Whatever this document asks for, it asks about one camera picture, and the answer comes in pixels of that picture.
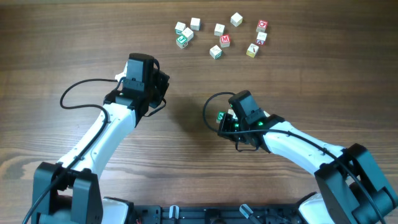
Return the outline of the green Z letter block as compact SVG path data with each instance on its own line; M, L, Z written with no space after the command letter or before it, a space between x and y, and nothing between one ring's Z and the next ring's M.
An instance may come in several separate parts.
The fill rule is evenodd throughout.
M219 112L218 112L217 119L216 119L216 122L217 122L217 123L221 123L221 120L223 119L224 114L225 114L224 111L219 111Z

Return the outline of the white block red drawing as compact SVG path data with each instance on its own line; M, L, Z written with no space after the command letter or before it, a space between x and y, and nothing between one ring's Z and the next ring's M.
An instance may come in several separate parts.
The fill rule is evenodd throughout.
M222 36L224 34L224 29L225 29L225 25L216 24L215 29L214 29L214 35L218 36L218 37Z

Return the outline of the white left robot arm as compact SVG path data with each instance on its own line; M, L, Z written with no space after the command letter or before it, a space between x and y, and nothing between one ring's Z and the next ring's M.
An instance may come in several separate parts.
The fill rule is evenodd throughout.
M56 163L34 173L32 206L24 223L139 223L134 204L102 197L99 179L120 142L143 117L166 105L169 76L150 55L131 53L113 80L101 113L78 144Z

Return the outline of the plain white wooden block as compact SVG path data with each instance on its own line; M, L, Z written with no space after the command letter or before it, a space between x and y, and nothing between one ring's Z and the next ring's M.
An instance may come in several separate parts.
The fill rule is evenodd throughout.
M201 20L200 18L191 18L190 28L191 30L200 30Z

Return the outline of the white yellow-edged block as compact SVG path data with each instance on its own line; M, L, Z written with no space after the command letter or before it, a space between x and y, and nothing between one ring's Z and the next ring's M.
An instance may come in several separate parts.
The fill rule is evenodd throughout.
M194 33L193 31L187 27L183 30L182 35L187 39L187 41L191 41L193 39Z

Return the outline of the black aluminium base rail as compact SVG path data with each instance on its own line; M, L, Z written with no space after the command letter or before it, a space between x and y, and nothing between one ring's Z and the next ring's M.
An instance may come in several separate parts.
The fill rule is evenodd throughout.
M296 204L251 206L242 204L232 207L179 207L172 205L135 205L126 218L136 224L304 224Z

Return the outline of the white block number nine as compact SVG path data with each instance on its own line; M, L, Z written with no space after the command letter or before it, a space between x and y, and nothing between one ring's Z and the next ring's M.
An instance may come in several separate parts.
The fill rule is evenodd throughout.
M222 49L218 46L215 45L210 49L210 55L214 58L214 59L218 59L221 57L223 51Z

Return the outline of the red U letter block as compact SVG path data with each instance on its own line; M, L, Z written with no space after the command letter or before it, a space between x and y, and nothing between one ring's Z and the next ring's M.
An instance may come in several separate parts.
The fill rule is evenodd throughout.
M236 115L235 115L235 113L234 113L234 111L232 109L228 110L228 114L232 115L233 119L237 119L237 117L236 117Z

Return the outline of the red M letter block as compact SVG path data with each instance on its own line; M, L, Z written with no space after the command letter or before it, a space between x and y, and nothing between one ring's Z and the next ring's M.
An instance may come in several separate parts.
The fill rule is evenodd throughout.
M229 47L230 44L231 44L231 38L230 38L229 34L220 36L220 47L221 48Z

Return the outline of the yellow K letter block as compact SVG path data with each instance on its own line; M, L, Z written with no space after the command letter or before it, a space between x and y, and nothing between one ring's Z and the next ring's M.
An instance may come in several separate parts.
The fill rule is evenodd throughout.
M250 44L247 51L246 51L246 55L254 58L256 56L256 54L259 51L259 46L256 44Z

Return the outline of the white block red A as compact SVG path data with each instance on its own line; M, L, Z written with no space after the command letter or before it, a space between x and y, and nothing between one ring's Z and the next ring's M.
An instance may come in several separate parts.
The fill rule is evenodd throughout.
M265 32L258 32L257 33L257 38L256 38L256 44L257 45L264 45L266 42L267 38L267 33Z

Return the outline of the red Q letter block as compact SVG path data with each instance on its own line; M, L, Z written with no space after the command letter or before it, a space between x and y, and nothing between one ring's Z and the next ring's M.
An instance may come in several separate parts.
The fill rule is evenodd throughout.
M265 20L259 20L257 27L256 27L256 31L257 32L265 32L268 26L268 22Z

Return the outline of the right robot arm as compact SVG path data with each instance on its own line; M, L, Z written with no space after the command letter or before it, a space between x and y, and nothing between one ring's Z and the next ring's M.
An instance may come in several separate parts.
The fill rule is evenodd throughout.
M311 137L284 118L266 114L247 90L230 96L234 113L224 114L219 136L282 156L315 177L322 203L302 213L303 217L377 223L397 208L396 192L364 146L345 148Z

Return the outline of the green J letter block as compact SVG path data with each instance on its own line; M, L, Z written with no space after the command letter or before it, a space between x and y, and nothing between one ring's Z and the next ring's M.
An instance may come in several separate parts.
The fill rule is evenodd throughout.
M184 35L180 35L176 38L177 46L184 49L188 45L188 40Z

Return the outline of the plain cream wooden block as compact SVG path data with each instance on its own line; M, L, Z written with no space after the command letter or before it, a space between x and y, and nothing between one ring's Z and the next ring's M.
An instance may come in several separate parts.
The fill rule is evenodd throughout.
M239 26L242 23L242 21L243 17L238 12L233 14L230 19L230 23L232 23L232 25L234 25L235 27Z

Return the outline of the green V letter block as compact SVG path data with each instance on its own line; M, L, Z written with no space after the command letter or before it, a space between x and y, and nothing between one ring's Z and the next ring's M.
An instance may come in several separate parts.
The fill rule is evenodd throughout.
M186 24L182 22L177 22L175 26L175 33L181 35L182 32L186 29Z

